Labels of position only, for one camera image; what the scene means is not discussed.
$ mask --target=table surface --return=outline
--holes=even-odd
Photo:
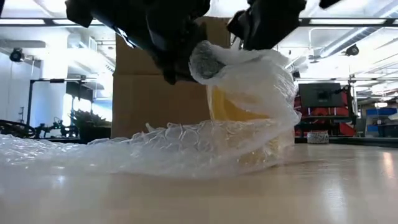
[[[0,223],[398,222],[398,151],[302,144],[285,156],[262,172],[206,181],[0,171]]]

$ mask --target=plastic bag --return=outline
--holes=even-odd
[[[280,151],[293,143],[293,128],[300,120],[293,109],[295,85],[283,69],[286,63],[273,50],[233,51],[202,42],[192,54],[190,68],[195,79],[208,85],[213,120],[148,126],[148,133],[131,139],[100,139],[89,145],[0,135],[0,166],[199,179],[272,166]],[[230,108],[213,104],[216,96]]]

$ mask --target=white wall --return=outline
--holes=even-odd
[[[18,121],[18,113],[24,107],[24,121],[27,119],[29,80],[38,78],[40,69],[28,63],[13,63],[9,56],[0,53],[0,119]]]

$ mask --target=yellow object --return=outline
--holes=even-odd
[[[208,101],[210,108],[210,116],[212,120],[217,121],[250,121],[253,119],[267,119],[269,118],[263,114],[256,114],[249,111],[242,110],[236,107],[232,102],[230,102],[226,93],[220,90],[216,86],[209,86],[207,89]],[[252,133],[248,133],[250,130],[242,131],[240,139],[244,139],[244,136],[250,136]],[[271,140],[267,147],[272,151],[276,152],[278,150],[278,139]],[[258,164],[259,162],[264,162],[267,159],[266,152],[264,148],[259,148],[249,154],[245,154],[240,157],[239,163],[244,166],[252,166]]]

